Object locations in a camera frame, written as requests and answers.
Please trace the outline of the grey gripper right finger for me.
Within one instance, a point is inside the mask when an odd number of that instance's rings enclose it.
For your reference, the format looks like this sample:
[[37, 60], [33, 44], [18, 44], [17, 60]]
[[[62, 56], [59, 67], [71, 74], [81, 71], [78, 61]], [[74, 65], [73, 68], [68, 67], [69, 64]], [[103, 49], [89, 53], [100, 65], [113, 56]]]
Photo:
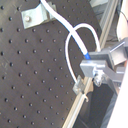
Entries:
[[103, 48], [100, 52], [89, 53], [92, 60], [106, 60], [109, 67], [114, 67], [128, 59], [128, 37], [112, 47]]

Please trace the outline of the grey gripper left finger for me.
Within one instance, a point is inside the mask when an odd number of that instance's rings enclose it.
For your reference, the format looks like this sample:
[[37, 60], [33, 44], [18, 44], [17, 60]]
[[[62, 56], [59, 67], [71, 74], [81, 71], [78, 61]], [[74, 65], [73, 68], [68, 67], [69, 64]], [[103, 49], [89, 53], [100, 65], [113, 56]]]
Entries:
[[86, 77], [94, 80], [97, 86], [107, 84], [110, 87], [114, 85], [120, 87], [125, 73], [125, 67], [119, 66], [113, 70], [105, 60], [83, 60], [80, 68]]

